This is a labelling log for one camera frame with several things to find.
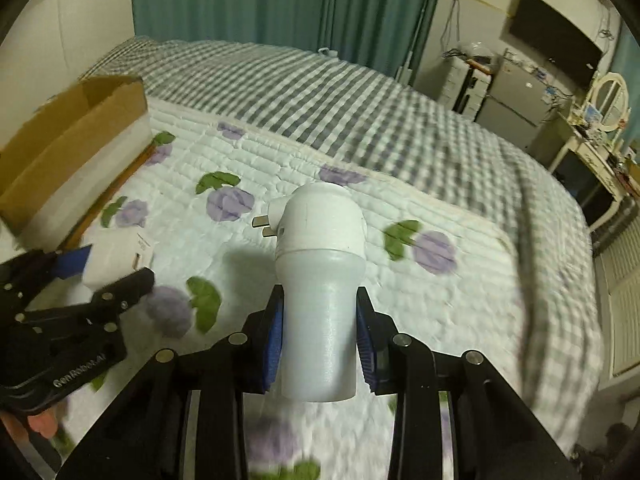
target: plaid bedding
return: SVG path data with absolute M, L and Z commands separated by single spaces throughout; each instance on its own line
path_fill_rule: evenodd
M 478 124 L 369 68 L 293 48 L 132 38 L 84 76 L 227 115 L 391 174 L 499 225 L 518 248 L 529 323 L 522 397 L 569 452 L 602 365 L 591 244 L 574 199 Z

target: gray refrigerator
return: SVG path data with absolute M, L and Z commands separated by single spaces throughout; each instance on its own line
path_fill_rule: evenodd
M 476 123 L 526 151 L 549 111 L 546 85 L 504 60 L 484 99 Z

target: black flat screen tv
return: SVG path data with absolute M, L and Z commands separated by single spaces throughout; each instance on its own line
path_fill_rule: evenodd
M 520 0 L 509 32 L 551 60 L 587 89 L 602 51 L 572 22 L 542 0 Z

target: bed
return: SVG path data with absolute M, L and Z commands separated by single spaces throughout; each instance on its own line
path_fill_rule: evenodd
M 274 283 L 273 246 L 250 227 L 266 207 L 255 197 L 325 180 L 349 187 L 365 211 L 374 304 L 434 350 L 485 352 L 570 452 L 598 381 L 602 343 L 588 229 L 544 168 L 386 76 L 293 48 L 136 37 L 84 76 L 123 73 L 143 79 L 161 142 L 88 236 L 105 225 L 146 225 L 158 241 L 153 267 L 165 288 L 152 295 L 155 305 L 127 312 L 130 357 L 104 384 L 72 397 L 67 425 L 75 439 L 153 351 L 206 348 L 264 306 L 241 292 L 242 280 L 267 296 Z M 224 182 L 212 191 L 203 178 L 216 171 L 239 184 L 219 174 Z M 232 206 L 218 200 L 220 189 Z M 384 233 L 407 219 L 420 228 L 397 261 Z M 229 248 L 254 264 L 229 256 L 222 265 Z M 422 248 L 438 254 L 421 259 Z M 167 301 L 206 295 L 207 280 L 233 298 L 233 315 L 223 314 L 224 300 L 211 325 L 199 312 L 169 321 L 152 314 Z M 276 466 L 313 475 L 321 468 L 322 478 L 384 478 L 393 399 L 369 397 L 362 382 L 348 408 L 301 406 L 277 394 L 246 399 L 255 475 Z

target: blue curtain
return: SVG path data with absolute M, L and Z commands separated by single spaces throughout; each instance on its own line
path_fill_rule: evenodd
M 227 40 L 329 47 L 393 75 L 417 34 L 420 55 L 436 0 L 132 0 L 136 34 L 156 40 Z
M 640 46 L 625 23 L 620 29 L 610 71 L 621 74 L 629 90 L 631 115 L 623 133 L 628 144 L 632 140 L 640 139 Z

